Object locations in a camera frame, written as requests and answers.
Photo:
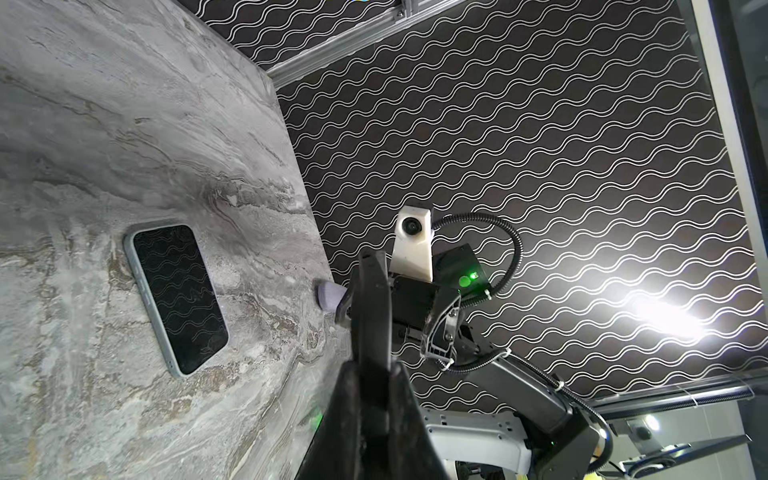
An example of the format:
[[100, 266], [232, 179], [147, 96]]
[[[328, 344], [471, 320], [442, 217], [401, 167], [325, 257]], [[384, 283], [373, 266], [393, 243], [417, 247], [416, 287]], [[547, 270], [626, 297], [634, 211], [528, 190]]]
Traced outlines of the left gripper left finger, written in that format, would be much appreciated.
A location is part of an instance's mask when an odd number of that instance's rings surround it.
[[359, 368], [354, 361], [346, 361], [295, 478], [357, 479], [361, 464], [361, 419]]

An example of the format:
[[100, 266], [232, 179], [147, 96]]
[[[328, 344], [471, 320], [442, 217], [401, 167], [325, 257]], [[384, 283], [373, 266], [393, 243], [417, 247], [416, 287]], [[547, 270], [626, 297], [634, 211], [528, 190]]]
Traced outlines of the black phone screen up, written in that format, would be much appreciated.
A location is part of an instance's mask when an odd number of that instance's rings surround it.
[[353, 356], [359, 367], [363, 426], [370, 434], [383, 434], [388, 429], [392, 312], [382, 251], [361, 252], [352, 286]]

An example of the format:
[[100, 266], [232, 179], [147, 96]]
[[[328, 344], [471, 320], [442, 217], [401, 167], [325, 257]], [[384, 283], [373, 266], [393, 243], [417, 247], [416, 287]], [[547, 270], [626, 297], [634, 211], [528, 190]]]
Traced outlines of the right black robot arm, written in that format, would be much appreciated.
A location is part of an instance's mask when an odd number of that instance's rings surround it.
[[420, 357], [512, 408], [472, 414], [424, 406], [421, 419], [438, 457], [522, 474], [581, 479], [605, 465], [612, 437], [604, 419], [577, 395], [510, 348], [493, 347], [465, 321], [468, 307], [491, 298], [482, 266], [467, 245], [434, 255], [428, 242], [398, 240], [390, 262], [394, 337]]

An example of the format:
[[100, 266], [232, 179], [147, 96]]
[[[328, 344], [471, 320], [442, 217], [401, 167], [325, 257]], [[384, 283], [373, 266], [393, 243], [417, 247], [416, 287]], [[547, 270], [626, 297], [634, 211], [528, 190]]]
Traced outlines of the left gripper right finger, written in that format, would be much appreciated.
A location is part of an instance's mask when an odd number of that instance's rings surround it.
[[405, 367], [395, 362], [389, 378], [387, 460], [391, 479], [448, 479], [432, 445]]

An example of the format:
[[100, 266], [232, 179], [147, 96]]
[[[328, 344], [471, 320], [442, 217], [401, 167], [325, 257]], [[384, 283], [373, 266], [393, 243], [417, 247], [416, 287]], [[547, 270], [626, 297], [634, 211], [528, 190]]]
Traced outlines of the light teal phone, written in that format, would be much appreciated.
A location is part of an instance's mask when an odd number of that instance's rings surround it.
[[171, 220], [134, 225], [123, 248], [169, 371], [194, 375], [230, 334], [193, 229]]

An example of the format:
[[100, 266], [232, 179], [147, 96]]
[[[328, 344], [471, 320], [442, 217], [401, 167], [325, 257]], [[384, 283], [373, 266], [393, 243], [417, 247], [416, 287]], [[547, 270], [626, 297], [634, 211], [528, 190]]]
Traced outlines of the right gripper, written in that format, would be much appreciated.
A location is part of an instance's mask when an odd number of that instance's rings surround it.
[[406, 343], [435, 360], [477, 360], [489, 351], [467, 324], [470, 303], [489, 298], [491, 285], [467, 243], [433, 258], [433, 281], [403, 275], [391, 282], [392, 347]]

